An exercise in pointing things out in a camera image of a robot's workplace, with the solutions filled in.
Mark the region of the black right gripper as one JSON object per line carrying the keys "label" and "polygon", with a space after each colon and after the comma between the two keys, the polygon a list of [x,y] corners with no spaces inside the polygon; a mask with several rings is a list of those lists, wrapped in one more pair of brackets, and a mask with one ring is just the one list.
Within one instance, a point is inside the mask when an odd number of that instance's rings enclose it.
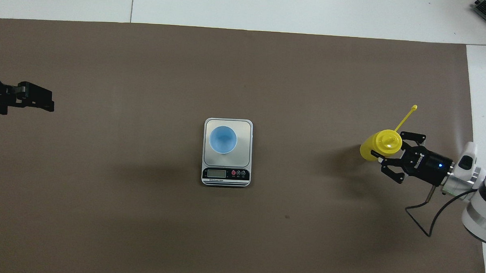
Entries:
{"label": "black right gripper", "polygon": [[[404,151],[403,161],[399,158],[388,158],[375,150],[370,150],[370,154],[378,159],[382,173],[399,184],[410,176],[419,178],[435,187],[440,186],[451,171],[453,160],[422,146],[425,145],[426,135],[402,131],[400,137],[402,140],[400,149]],[[413,141],[417,146],[412,147],[407,141]],[[395,172],[392,168],[399,168],[401,171]]]}

